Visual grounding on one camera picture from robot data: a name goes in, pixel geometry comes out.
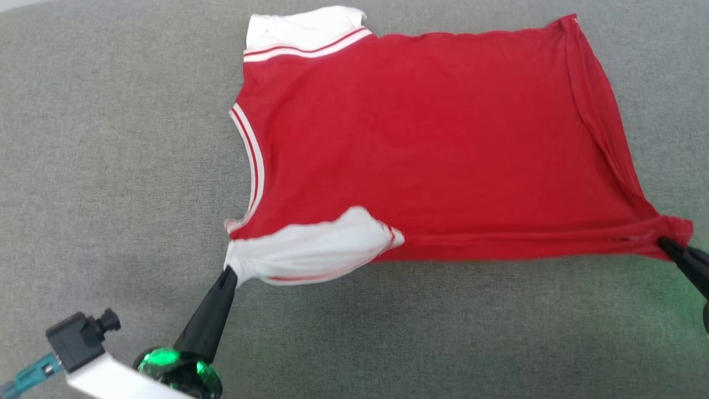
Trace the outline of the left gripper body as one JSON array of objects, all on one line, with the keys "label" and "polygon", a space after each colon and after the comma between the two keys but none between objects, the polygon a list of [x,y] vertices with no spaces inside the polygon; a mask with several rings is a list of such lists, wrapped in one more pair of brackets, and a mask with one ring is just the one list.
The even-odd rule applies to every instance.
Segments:
[{"label": "left gripper body", "polygon": [[143,351],[132,368],[187,396],[222,399],[222,379],[215,367],[172,347],[152,347]]}]

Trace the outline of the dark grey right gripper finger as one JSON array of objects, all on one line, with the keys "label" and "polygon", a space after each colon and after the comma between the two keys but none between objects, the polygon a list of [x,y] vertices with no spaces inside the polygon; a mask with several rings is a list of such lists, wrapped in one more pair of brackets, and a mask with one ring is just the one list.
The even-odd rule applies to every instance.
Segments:
[{"label": "dark grey right gripper finger", "polygon": [[683,247],[667,239],[667,253],[676,265],[698,281],[709,281],[709,253],[694,247]]},{"label": "dark grey right gripper finger", "polygon": [[660,237],[658,245],[709,301],[709,253],[695,247],[683,247],[669,237]]}]

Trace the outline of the red and white jersey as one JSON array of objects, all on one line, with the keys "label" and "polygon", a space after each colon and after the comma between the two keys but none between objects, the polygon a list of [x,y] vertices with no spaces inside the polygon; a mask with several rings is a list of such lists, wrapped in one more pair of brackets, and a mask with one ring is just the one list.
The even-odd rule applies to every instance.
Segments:
[{"label": "red and white jersey", "polygon": [[636,175],[612,86],[570,14],[541,28],[375,35],[325,7],[251,16],[230,117],[248,209],[238,282],[326,282],[372,261],[635,254],[693,222]]}]

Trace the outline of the grey fabric sofa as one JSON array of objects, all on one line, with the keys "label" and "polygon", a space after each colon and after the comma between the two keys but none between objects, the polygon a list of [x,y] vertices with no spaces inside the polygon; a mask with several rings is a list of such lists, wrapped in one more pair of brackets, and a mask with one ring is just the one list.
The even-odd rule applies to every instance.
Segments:
[{"label": "grey fabric sofa", "polygon": [[[0,383],[45,330],[113,308],[106,348],[170,345],[218,276],[250,169],[228,110],[253,14],[329,0],[0,2]],[[370,30],[578,15],[646,197],[709,252],[707,0],[352,0]],[[704,298],[670,263],[387,263],[250,281],[216,359],[226,399],[709,399]]]}]

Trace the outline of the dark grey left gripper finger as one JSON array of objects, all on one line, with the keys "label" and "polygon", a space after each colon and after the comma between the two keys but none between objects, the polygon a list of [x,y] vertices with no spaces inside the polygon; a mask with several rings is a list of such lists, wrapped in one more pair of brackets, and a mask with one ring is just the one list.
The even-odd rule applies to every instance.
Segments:
[{"label": "dark grey left gripper finger", "polygon": [[202,330],[198,334],[198,353],[203,361],[212,364],[233,305],[238,276],[224,270],[203,299],[199,316]]},{"label": "dark grey left gripper finger", "polygon": [[198,353],[198,334],[202,330],[199,316],[200,305],[198,306],[195,313],[193,313],[192,318],[190,318],[190,321],[184,328],[184,331],[182,331],[177,341],[174,343],[175,350],[193,356],[200,356],[200,354]]}]

